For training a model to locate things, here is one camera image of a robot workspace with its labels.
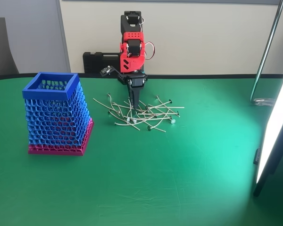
green tablecloth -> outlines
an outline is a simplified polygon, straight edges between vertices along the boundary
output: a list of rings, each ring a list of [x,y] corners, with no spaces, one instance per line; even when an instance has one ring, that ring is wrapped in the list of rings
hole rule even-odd
[[[83,157],[27,154],[29,80],[0,81],[0,226],[283,225],[283,176],[252,197],[271,111],[249,103],[252,79],[149,80],[143,102],[185,107],[163,133],[115,126],[92,98],[121,103],[126,87],[81,78],[95,123]],[[262,79],[257,96],[275,97],[281,81]]]

metal pin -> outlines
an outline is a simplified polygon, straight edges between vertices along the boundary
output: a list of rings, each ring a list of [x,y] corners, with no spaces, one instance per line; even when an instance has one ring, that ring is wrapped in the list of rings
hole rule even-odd
[[[172,101],[171,100],[169,100],[168,102],[165,102],[165,103],[163,103],[163,104],[160,104],[160,105],[157,105],[157,106],[154,106],[154,107],[149,107],[149,109],[152,109],[152,108],[157,108],[157,107],[160,107],[160,106],[166,106],[166,104],[169,104],[169,103],[172,103]]]
[[[184,108],[184,107],[155,107],[155,108]]]
[[[157,99],[158,99],[158,101],[162,104],[162,101],[159,99],[159,95],[156,95],[156,98],[157,98]]]
[[[143,122],[146,122],[146,120],[148,120],[148,119],[142,119],[141,121],[139,121],[139,122],[137,122],[137,123],[135,123],[135,124],[131,124],[132,126],[133,125],[138,125],[138,124],[141,124],[141,123],[143,123]],[[115,125],[119,125],[119,126],[130,126],[129,124],[119,124],[119,123],[114,123]]]
[[[150,127],[149,128],[149,126],[148,126],[148,130],[150,131],[152,128],[155,128],[155,127],[157,127],[162,121],[163,121],[163,119],[164,118],[162,118],[160,121],[159,121],[159,123],[157,123],[155,126],[152,126],[152,127]]]
[[[136,119],[136,120],[144,120],[144,119],[146,119],[146,120],[161,120],[161,119],[172,119],[171,117],[167,117],[167,118],[154,118],[154,116],[151,116],[151,117],[149,117],[149,118],[130,118],[130,117],[127,117],[127,116],[124,116],[125,118],[127,118],[127,119],[131,119],[131,120],[133,120],[133,119]]]
[[[152,115],[153,116],[153,114],[149,114],[149,113],[138,113],[139,115]],[[166,113],[158,113],[158,114],[155,114],[156,116],[161,116],[161,115],[165,115]]]
[[[100,101],[98,101],[98,100],[96,100],[96,99],[94,99],[94,98],[93,98],[93,100],[96,101],[96,102],[98,102],[100,105],[102,105],[102,106],[104,106],[104,107],[106,107],[106,108],[108,108],[108,109],[110,109],[110,110],[116,112],[116,113],[119,115],[119,113],[118,113],[115,109],[112,109],[112,108],[110,108],[110,107],[108,107],[108,106],[102,104]]]
[[[122,105],[118,105],[118,104],[116,104],[116,103],[112,103],[112,105],[114,105],[114,106],[119,106],[119,107],[123,107],[123,108],[127,108],[127,109],[130,109],[130,107],[126,107],[126,106],[122,106]]]
[[[140,101],[140,102],[141,102],[141,104],[142,104],[142,105],[144,105],[144,106],[145,106],[145,108],[146,108],[146,110],[145,110],[145,111],[147,111],[147,112],[149,112],[149,111],[150,111],[153,115],[155,115],[155,114],[153,113],[153,111],[151,111],[150,109],[147,109],[148,107],[147,107],[147,106],[146,106],[146,105],[145,105],[142,101]]]
[[[151,127],[151,124],[147,123],[146,121],[143,121],[143,122],[148,125],[148,128]],[[159,129],[159,128],[156,128],[156,127],[154,129],[157,129],[157,130],[162,131],[162,132],[166,132],[165,130],[162,130],[162,129]]]
[[[113,108],[113,110],[116,112],[115,108],[112,106],[112,97],[110,95],[110,93],[107,93],[107,96],[109,97],[110,99],[110,104],[111,104],[111,107]]]
[[[159,112],[162,112],[165,116],[167,116],[167,114],[174,114],[174,113],[168,113],[170,111],[170,109],[167,111],[167,113],[165,113],[165,112],[163,112],[162,110],[159,110],[159,109],[156,109],[156,110],[158,110]],[[172,117],[170,118],[170,121],[171,121],[171,124],[175,124],[175,122],[176,122],[176,120],[172,119]]]
[[[129,123],[129,122],[123,120],[123,119],[118,118],[118,117],[117,117],[116,115],[114,115],[111,111],[109,111],[109,113],[110,113],[111,115],[113,115],[114,117],[116,117],[117,119],[119,119],[120,121],[126,122],[126,123],[128,123],[129,125],[131,125],[131,126],[133,126],[134,128],[136,128],[137,130],[140,130],[139,128],[137,128],[136,126],[132,125],[131,123]]]

pink base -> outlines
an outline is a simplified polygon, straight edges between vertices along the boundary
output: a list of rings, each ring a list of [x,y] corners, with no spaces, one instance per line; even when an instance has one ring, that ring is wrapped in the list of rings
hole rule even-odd
[[[82,156],[85,153],[90,134],[92,132],[92,128],[94,126],[94,122],[90,119],[87,130],[85,133],[85,137],[83,138],[83,142],[81,146],[70,146],[70,145],[29,145],[28,153],[29,154],[57,154],[57,155],[79,155]]]

black mount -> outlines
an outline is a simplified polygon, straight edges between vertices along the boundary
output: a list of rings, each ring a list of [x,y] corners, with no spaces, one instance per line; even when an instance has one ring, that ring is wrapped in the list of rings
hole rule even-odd
[[[108,66],[100,71],[101,76],[106,76],[111,73],[117,73],[117,80],[119,80],[123,85],[127,85],[130,103],[134,109],[138,107],[140,90],[143,89],[148,76],[142,71],[136,71],[133,73],[120,73],[113,66]]]

metal stand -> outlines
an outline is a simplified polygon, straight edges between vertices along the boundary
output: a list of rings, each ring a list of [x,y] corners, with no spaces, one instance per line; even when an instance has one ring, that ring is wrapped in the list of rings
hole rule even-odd
[[[280,19],[282,9],[283,9],[283,0],[281,0],[280,3],[279,3],[277,13],[275,15],[274,23],[273,23],[273,26],[272,26],[272,30],[270,31],[268,41],[267,41],[267,44],[266,44],[266,47],[265,47],[265,50],[264,50],[264,53],[263,53],[263,56],[262,56],[262,59],[261,59],[260,66],[259,66],[258,71],[257,71],[257,75],[256,75],[256,78],[255,78],[255,82],[254,82],[252,91],[251,91],[251,95],[250,95],[250,102],[255,104],[255,105],[258,105],[258,106],[273,107],[274,104],[275,104],[275,100],[271,99],[271,98],[255,98],[255,99],[253,99],[253,98],[254,98],[254,93],[256,91],[256,88],[257,88],[258,80],[261,76],[261,73],[262,73],[262,70],[263,70],[263,67],[264,67],[270,46],[271,46],[272,41],[273,41],[273,37],[274,37],[275,30],[277,28],[277,25],[278,25],[278,22],[279,22],[279,19]]]

